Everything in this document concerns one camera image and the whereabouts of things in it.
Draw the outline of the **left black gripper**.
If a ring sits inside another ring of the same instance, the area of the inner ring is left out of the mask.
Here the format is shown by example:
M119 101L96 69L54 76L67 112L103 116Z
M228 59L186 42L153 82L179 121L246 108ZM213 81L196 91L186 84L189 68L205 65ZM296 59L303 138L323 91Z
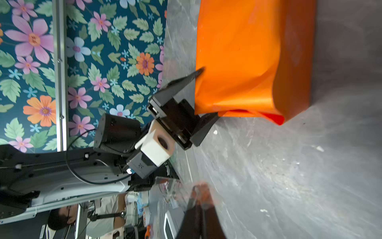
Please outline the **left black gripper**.
M200 146L212 126L220 119L218 113L204 114L201 118L185 99L177 102L173 97L205 71L202 67L183 78L173 80L155 93L149 101L148 111L184 150Z

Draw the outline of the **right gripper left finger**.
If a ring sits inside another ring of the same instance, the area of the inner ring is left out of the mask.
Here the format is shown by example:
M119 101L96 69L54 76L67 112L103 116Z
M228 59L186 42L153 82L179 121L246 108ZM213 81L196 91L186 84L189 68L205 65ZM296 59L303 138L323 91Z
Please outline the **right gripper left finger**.
M176 239L200 239L202 225L202 191L200 186L194 186L189 199L183 222Z

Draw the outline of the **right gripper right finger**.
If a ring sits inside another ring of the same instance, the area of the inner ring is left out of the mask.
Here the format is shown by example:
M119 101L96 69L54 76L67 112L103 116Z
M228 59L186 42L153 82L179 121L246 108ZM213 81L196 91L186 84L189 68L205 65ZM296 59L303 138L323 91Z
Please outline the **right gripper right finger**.
M202 239L226 239L209 191L201 197Z

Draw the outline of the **clear tape strip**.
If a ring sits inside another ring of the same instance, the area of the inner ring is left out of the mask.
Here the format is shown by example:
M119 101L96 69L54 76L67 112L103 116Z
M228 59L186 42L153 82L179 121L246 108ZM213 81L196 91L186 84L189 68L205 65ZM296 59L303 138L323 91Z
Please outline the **clear tape strip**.
M180 179L157 177L155 186L158 186L160 195L166 201L180 206L187 211L196 206L203 210L215 207L210 186L206 182L182 183Z

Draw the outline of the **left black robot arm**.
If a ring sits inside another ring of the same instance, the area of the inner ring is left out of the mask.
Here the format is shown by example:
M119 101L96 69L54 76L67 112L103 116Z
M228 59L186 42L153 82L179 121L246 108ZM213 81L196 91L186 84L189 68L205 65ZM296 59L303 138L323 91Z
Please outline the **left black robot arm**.
M80 204L129 190L145 191L155 178L176 176L169 159L177 146L199 146L218 120L198 116L187 100L175 96L206 72L174 80L155 93L147 111L152 121L104 114L94 130L94 144L83 149L32 154L1 146L1 223L35 217L40 212Z

